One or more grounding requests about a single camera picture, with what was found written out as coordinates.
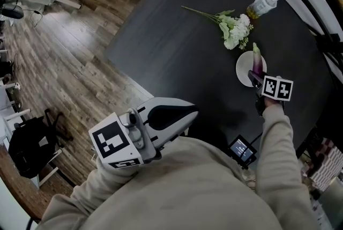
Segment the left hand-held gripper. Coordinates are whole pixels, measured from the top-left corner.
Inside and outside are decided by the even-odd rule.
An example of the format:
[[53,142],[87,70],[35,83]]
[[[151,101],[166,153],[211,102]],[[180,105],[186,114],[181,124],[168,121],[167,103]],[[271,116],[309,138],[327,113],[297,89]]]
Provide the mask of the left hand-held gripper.
[[[155,97],[137,110],[130,108],[120,116],[110,114],[88,132],[103,164],[114,168],[138,166],[161,159],[158,148],[185,131],[198,113],[190,102]],[[143,121],[148,121],[149,134]]]

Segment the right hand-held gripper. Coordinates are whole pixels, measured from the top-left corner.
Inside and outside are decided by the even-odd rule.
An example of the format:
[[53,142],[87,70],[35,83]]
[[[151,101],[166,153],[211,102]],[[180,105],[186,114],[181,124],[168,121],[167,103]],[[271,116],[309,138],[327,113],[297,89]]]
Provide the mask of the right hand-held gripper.
[[263,115],[266,108],[264,99],[270,98],[280,103],[284,108],[285,102],[289,102],[292,96],[293,81],[278,77],[265,76],[261,78],[252,70],[248,71],[248,77],[257,89],[256,109],[259,116]]

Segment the purple eggplant with green stem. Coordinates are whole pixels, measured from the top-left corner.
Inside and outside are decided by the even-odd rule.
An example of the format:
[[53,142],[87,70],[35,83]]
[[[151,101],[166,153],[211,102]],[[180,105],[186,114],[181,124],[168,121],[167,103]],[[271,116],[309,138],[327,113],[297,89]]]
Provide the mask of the purple eggplant with green stem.
[[263,60],[262,60],[262,56],[260,53],[260,49],[258,48],[257,44],[254,42],[253,43],[253,67],[252,67],[252,71],[259,76],[260,78],[262,78],[264,76],[264,71],[263,71]]

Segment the person's right forearm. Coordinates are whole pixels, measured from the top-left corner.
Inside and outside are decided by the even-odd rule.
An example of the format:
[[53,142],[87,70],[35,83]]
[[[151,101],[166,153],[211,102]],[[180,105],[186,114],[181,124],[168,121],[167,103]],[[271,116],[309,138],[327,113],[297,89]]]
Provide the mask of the person's right forearm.
[[290,120],[279,102],[270,98],[264,102],[266,108],[256,180],[259,194],[293,189],[302,184]]

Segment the person's left forearm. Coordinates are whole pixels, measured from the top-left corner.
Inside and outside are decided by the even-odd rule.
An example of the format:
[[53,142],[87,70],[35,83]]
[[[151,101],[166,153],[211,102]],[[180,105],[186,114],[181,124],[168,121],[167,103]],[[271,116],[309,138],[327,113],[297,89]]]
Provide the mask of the person's left forearm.
[[87,180],[80,186],[76,186],[72,197],[81,200],[100,198],[112,195],[124,184],[128,183],[139,171],[139,166],[114,168],[110,164],[104,164],[99,157],[96,159],[96,169],[91,171]]

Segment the black table top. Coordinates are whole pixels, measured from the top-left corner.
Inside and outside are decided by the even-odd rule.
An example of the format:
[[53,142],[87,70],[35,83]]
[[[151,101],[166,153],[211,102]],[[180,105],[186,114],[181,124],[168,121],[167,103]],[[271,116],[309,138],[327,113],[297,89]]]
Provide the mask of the black table top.
[[[198,137],[238,135],[253,140],[262,131],[256,92],[236,75],[239,49],[223,45],[222,32],[200,11],[244,13],[254,0],[141,0],[116,33],[108,59],[155,97],[194,103]],[[249,36],[266,60],[267,73],[294,82],[285,113],[299,147],[317,123],[334,83],[314,36],[291,6],[281,0],[256,20]]]

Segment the white round coaster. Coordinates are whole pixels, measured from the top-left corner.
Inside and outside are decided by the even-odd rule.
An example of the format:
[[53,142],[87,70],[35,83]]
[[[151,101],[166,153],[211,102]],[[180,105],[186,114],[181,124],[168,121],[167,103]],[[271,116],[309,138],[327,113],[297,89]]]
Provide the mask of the white round coaster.
[[239,81],[246,87],[253,87],[248,77],[248,71],[253,68],[253,51],[244,52],[236,62],[236,75]]

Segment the white artificial flower bouquet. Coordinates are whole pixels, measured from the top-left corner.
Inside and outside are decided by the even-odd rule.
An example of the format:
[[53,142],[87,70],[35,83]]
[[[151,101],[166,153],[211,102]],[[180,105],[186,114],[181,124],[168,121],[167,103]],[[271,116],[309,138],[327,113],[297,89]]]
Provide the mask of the white artificial flower bouquet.
[[222,31],[223,43],[226,49],[233,50],[238,47],[245,50],[249,42],[249,34],[253,29],[250,18],[246,14],[240,14],[238,17],[232,17],[235,10],[226,10],[216,14],[210,14],[187,6],[182,8],[198,13],[211,21],[215,22]]

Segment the small black screen device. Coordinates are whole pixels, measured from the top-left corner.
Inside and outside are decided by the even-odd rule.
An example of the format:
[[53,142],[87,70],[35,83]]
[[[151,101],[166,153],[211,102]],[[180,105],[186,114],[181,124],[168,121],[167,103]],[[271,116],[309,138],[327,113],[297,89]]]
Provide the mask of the small black screen device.
[[228,155],[245,169],[256,160],[256,153],[257,150],[241,135],[238,135],[228,147]]

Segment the person's beige sweatshirt torso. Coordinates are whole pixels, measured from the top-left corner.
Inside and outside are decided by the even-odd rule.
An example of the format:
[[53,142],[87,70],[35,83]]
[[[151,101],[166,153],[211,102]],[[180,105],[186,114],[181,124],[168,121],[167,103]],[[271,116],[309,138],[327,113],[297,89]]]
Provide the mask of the person's beige sweatshirt torso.
[[216,149],[176,144],[112,195],[54,196],[37,230],[317,230],[303,184],[259,194]]

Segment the clear plastic bottle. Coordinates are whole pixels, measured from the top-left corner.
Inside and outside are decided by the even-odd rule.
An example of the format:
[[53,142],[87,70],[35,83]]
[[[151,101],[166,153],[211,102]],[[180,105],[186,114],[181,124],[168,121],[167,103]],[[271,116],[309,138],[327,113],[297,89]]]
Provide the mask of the clear plastic bottle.
[[255,0],[247,7],[247,14],[250,18],[257,19],[272,9],[275,9],[277,2],[278,0]]

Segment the black backpack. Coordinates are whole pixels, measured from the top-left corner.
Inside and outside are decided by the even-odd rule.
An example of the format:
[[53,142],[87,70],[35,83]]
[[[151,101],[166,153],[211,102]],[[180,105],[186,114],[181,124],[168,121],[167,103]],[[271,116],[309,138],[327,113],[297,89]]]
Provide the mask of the black backpack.
[[43,117],[35,117],[15,125],[9,155],[22,177],[32,179],[54,157],[57,137]]

